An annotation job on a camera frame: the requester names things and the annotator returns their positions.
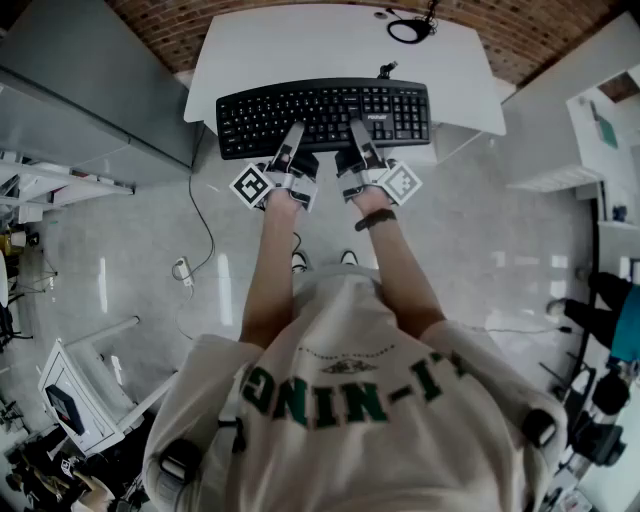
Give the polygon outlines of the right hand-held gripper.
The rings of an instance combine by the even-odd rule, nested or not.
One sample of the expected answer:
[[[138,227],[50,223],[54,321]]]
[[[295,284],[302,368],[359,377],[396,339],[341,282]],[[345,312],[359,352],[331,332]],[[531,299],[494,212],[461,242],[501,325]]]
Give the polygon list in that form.
[[[394,205],[405,204],[422,187],[421,179],[402,161],[384,159],[364,123],[350,121],[355,149],[335,155],[338,187],[345,202],[367,187],[381,189]]]

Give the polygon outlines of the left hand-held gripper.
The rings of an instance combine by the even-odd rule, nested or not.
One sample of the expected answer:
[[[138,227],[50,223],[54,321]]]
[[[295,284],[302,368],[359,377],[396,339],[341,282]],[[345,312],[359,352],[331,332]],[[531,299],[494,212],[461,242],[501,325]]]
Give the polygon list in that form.
[[[268,196],[279,189],[311,211],[318,192],[319,161],[311,153],[296,153],[304,131],[305,125],[295,122],[269,162],[247,164],[230,183],[230,190],[246,207],[265,210]]]

